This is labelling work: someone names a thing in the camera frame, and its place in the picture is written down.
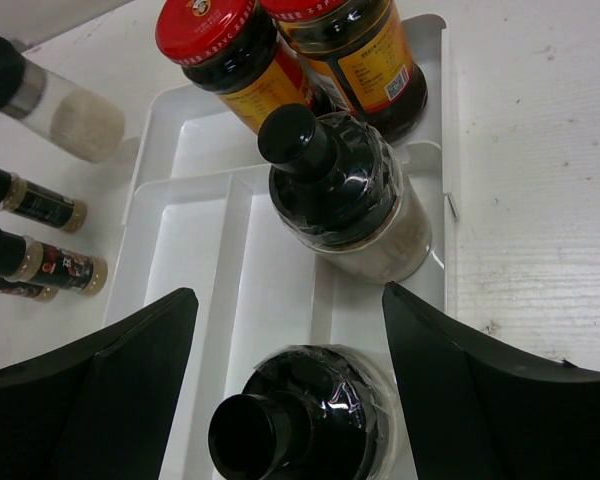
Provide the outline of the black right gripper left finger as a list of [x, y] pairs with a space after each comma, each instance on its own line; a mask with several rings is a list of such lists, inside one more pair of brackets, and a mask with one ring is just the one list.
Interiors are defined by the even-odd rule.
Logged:
[[198, 300], [179, 288], [0, 370], [0, 479], [156, 479]]

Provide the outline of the red-lidded dark sauce jar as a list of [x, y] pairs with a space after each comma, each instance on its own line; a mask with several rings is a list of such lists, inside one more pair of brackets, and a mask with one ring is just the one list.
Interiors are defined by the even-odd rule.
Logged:
[[304, 104], [317, 116], [336, 110], [255, 0], [168, 0], [155, 40], [190, 82], [254, 133], [282, 105]]

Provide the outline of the clear grinder with grey cap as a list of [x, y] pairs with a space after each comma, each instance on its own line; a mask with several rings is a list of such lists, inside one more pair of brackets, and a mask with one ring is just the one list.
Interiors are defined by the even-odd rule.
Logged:
[[0, 113], [90, 163], [110, 158], [125, 135], [119, 108], [27, 59], [1, 36]]

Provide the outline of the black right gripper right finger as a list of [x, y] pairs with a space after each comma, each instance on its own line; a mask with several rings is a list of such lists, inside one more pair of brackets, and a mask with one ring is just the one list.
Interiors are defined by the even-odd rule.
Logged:
[[396, 283], [382, 308], [421, 479], [600, 479], [600, 372], [512, 347]]

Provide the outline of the red-lidded yellow-label sauce jar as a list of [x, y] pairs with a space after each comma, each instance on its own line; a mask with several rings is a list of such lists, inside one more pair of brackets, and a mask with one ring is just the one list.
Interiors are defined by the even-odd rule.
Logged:
[[261, 6], [337, 106], [389, 142], [415, 128], [428, 88], [394, 1], [263, 1]]

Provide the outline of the black-capped seasoning shaker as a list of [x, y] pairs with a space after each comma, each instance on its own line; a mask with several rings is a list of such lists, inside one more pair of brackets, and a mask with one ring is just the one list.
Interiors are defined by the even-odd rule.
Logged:
[[430, 221], [377, 129], [288, 104], [264, 120], [257, 144], [279, 218], [317, 255], [373, 284], [404, 280], [424, 263]]
[[394, 381], [343, 345], [290, 345], [223, 400], [208, 447], [225, 479], [387, 479], [401, 441]]

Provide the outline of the small black-capped spice bottle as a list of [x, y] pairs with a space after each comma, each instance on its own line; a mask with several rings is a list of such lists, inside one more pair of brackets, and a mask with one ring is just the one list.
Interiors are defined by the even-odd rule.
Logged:
[[0, 211], [74, 233], [84, 224], [88, 207], [15, 173], [0, 169]]

